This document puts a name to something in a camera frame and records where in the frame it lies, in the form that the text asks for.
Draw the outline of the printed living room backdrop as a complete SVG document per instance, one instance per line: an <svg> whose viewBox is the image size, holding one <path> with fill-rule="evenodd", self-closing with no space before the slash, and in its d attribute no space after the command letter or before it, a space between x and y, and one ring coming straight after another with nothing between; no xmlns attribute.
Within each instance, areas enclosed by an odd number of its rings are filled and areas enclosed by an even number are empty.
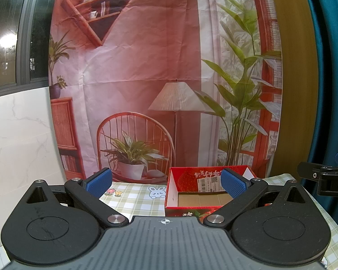
<svg viewBox="0 0 338 270"><path fill-rule="evenodd" d="M55 0L50 104L65 176L104 167L164 183L172 167L269 174L280 126L274 0Z"/></svg>

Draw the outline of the dark window frame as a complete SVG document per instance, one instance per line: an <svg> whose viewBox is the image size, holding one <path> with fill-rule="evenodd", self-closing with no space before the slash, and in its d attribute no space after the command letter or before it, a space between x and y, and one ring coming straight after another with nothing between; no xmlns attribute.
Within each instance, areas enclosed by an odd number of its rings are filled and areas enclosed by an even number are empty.
<svg viewBox="0 0 338 270"><path fill-rule="evenodd" d="M55 0L0 0L0 96L49 85Z"/></svg>

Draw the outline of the teal curtain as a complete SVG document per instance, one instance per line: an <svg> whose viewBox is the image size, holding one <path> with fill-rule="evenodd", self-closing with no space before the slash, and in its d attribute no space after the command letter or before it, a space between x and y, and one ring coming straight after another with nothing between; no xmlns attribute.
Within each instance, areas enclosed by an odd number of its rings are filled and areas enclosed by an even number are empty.
<svg viewBox="0 0 338 270"><path fill-rule="evenodd" d="M338 153L338 0L308 0L319 70L316 123L309 162L336 166Z"/></svg>

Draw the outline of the green checked tablecloth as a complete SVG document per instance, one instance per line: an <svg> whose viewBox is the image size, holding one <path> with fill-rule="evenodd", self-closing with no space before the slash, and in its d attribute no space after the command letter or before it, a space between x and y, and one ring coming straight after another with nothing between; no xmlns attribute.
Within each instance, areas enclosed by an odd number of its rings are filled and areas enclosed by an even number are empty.
<svg viewBox="0 0 338 270"><path fill-rule="evenodd" d="M128 219L136 216L164 216L164 199L149 197L150 185L138 183L114 182L110 192L103 194L99 200L120 212ZM331 231L330 245L325 252L324 262L327 269L338 269L338 224L316 201L315 205L323 215Z"/></svg>

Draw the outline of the red strawberry cardboard box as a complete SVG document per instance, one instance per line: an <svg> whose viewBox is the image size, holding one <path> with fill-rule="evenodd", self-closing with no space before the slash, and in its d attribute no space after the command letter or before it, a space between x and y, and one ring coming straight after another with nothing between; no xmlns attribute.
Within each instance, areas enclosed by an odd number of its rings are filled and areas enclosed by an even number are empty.
<svg viewBox="0 0 338 270"><path fill-rule="evenodd" d="M167 183L165 215L194 216L202 220L233 200L221 185L221 173L225 168L248 180L256 177L247 165L172 167Z"/></svg>

